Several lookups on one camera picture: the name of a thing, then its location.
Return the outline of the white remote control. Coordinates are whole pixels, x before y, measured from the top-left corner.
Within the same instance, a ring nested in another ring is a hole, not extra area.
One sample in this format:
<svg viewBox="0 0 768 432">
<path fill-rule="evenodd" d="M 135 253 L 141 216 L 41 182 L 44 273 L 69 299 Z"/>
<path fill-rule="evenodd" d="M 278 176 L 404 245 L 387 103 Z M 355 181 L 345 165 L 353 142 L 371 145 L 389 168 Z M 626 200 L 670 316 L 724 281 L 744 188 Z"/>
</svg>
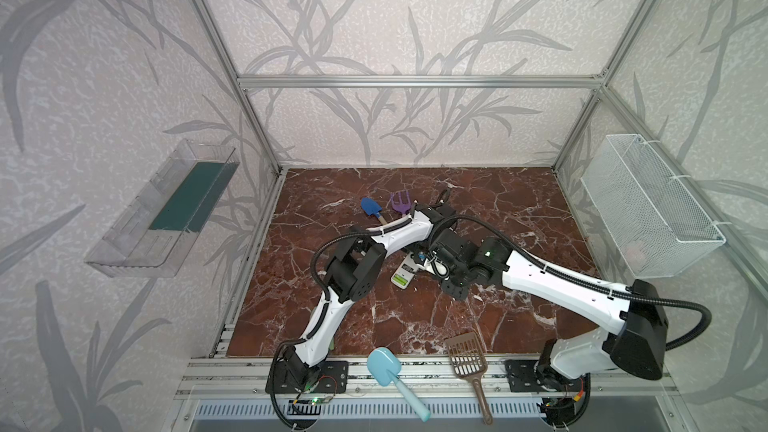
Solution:
<svg viewBox="0 0 768 432">
<path fill-rule="evenodd" d="M 399 289 L 405 290 L 419 271 L 419 265 L 414 261 L 413 256 L 409 254 L 393 273 L 391 283 Z"/>
</svg>

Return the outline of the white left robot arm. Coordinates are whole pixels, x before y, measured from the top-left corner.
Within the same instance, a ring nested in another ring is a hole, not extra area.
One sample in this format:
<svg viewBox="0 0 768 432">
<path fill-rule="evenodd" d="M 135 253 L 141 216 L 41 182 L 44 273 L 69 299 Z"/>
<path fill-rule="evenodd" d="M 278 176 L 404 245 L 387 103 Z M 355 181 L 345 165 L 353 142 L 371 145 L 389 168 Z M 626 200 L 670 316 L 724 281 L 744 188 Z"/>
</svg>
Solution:
<svg viewBox="0 0 768 432">
<path fill-rule="evenodd" d="M 277 346 L 272 366 L 285 366 L 297 381 L 318 369 L 348 310 L 371 292 L 385 260 L 397 252 L 405 252 L 417 271 L 447 281 L 450 268 L 437 256 L 437 237 L 455 223 L 455 210 L 444 202 L 415 205 L 397 220 L 352 227 L 323 244 L 309 265 L 312 280 L 321 288 L 318 306 L 299 338 Z"/>
</svg>

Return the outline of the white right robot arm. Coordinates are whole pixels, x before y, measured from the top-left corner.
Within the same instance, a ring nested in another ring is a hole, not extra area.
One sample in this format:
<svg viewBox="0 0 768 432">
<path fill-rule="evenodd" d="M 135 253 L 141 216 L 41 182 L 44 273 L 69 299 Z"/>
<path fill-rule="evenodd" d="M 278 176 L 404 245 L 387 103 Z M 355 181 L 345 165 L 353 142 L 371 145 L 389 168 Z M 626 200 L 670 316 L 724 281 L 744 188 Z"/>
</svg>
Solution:
<svg viewBox="0 0 768 432">
<path fill-rule="evenodd" d="M 475 245 L 452 230 L 460 219 L 454 215 L 436 222 L 427 239 L 436 253 L 447 252 L 451 278 L 529 293 L 596 324 L 595 331 L 554 341 L 542 352 L 540 365 L 562 377 L 618 368 L 658 380 L 666 352 L 698 338 L 712 322 L 702 304 L 661 298 L 640 279 L 626 285 L 571 271 L 527 252 L 482 220 L 477 225 L 492 235 Z"/>
</svg>

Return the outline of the purple toy rake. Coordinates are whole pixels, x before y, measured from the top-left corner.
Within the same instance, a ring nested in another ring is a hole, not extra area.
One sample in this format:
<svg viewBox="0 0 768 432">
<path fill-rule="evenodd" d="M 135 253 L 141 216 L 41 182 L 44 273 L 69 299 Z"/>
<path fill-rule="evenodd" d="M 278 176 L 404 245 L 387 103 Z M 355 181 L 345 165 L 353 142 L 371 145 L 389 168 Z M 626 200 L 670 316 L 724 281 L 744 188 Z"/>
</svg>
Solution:
<svg viewBox="0 0 768 432">
<path fill-rule="evenodd" d="M 390 196 L 390 206 L 393 211 L 401 214 L 410 214 L 413 208 L 413 200 L 407 189 L 394 192 Z"/>
</svg>

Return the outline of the blue toy shovel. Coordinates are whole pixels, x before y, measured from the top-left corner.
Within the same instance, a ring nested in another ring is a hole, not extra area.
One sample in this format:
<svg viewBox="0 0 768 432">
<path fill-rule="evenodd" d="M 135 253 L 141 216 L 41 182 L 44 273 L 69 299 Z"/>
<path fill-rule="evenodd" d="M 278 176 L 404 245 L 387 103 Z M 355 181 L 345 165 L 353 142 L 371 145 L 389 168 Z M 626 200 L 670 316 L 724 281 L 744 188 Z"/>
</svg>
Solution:
<svg viewBox="0 0 768 432">
<path fill-rule="evenodd" d="M 368 216 L 375 217 L 383 225 L 387 224 L 387 220 L 382 216 L 382 207 L 375 200 L 364 197 L 360 201 L 360 206 Z"/>
</svg>

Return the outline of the brown litter scoop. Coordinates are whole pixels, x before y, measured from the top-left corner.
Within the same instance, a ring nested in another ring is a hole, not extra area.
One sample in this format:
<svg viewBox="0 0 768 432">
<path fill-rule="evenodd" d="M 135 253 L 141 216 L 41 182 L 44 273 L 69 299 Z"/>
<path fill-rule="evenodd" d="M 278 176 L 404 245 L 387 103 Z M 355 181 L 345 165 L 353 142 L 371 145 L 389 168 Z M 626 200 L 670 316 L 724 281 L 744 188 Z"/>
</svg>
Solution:
<svg viewBox="0 0 768 432">
<path fill-rule="evenodd" d="M 492 425 L 493 416 L 482 387 L 488 364 L 479 336 L 476 332 L 464 333 L 447 339 L 445 347 L 455 375 L 473 388 L 484 424 Z"/>
</svg>

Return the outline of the light blue plastic scoop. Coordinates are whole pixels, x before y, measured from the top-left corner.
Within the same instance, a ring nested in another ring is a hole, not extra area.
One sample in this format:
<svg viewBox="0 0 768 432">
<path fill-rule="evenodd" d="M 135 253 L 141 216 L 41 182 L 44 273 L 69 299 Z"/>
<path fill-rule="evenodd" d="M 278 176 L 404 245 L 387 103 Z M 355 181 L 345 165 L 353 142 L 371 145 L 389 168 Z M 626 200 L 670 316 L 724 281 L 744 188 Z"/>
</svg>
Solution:
<svg viewBox="0 0 768 432">
<path fill-rule="evenodd" d="M 386 347 L 374 349 L 367 358 L 368 371 L 377 383 L 386 387 L 394 385 L 403 399 L 410 405 L 422 422 L 431 418 L 431 411 L 415 395 L 415 393 L 400 379 L 402 364 L 399 359 Z"/>
</svg>

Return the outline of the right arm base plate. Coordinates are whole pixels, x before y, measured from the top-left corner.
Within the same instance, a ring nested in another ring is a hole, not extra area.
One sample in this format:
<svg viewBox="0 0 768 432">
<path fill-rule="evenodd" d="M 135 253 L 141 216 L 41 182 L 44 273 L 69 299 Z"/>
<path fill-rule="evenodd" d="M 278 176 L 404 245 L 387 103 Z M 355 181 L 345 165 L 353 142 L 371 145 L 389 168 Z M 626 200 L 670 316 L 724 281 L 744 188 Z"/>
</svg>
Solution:
<svg viewBox="0 0 768 432">
<path fill-rule="evenodd" d="M 576 394 L 581 390 L 579 379 L 566 379 L 556 374 L 539 372 L 537 359 L 507 359 L 503 362 L 511 392 Z"/>
</svg>

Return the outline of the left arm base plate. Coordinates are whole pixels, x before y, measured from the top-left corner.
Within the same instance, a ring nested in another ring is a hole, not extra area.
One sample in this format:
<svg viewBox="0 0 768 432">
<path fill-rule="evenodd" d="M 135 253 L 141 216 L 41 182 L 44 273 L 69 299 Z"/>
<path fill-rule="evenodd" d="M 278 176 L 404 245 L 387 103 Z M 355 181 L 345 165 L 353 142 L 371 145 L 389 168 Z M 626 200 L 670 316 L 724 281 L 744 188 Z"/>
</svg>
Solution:
<svg viewBox="0 0 768 432">
<path fill-rule="evenodd" d="M 268 375 L 267 393 L 344 393 L 347 388 L 349 363 L 347 361 L 323 361 L 306 367 L 279 360 Z"/>
</svg>

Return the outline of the aluminium front rail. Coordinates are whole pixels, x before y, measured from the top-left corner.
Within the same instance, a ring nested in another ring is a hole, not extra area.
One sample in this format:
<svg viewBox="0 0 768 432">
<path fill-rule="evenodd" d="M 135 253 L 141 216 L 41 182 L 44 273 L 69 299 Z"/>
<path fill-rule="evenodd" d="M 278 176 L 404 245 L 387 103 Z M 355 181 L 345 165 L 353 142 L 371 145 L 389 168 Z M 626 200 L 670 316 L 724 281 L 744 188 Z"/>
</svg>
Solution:
<svg viewBox="0 0 768 432">
<path fill-rule="evenodd" d="M 534 385 L 523 389 L 519 382 L 509 385 L 504 362 L 513 358 L 530 359 L 530 354 L 487 356 L 488 369 L 482 378 L 484 392 L 489 398 L 507 396 L 550 396 Z M 350 356 L 348 373 L 343 382 L 346 391 L 338 399 L 392 398 L 398 395 L 394 386 L 381 387 L 366 367 L 364 356 Z M 400 358 L 401 380 L 419 397 L 460 397 L 472 395 L 471 385 L 458 378 L 445 355 L 411 355 Z M 215 358 L 191 360 L 174 395 L 186 399 L 266 399 L 266 385 L 271 359 Z M 673 396 L 678 387 L 669 373 L 659 381 L 647 381 L 613 370 L 591 376 L 591 395 L 599 396 Z"/>
</svg>

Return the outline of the clear plastic wall shelf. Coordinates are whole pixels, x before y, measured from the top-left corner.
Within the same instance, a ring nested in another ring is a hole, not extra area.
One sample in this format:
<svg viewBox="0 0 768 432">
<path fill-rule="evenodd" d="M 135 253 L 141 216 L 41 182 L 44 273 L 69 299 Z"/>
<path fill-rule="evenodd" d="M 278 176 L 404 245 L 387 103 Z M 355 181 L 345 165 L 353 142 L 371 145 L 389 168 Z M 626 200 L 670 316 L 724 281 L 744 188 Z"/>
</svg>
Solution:
<svg viewBox="0 0 768 432">
<path fill-rule="evenodd" d="M 110 278 L 173 278 L 240 165 L 237 149 L 181 140 L 85 263 Z"/>
</svg>

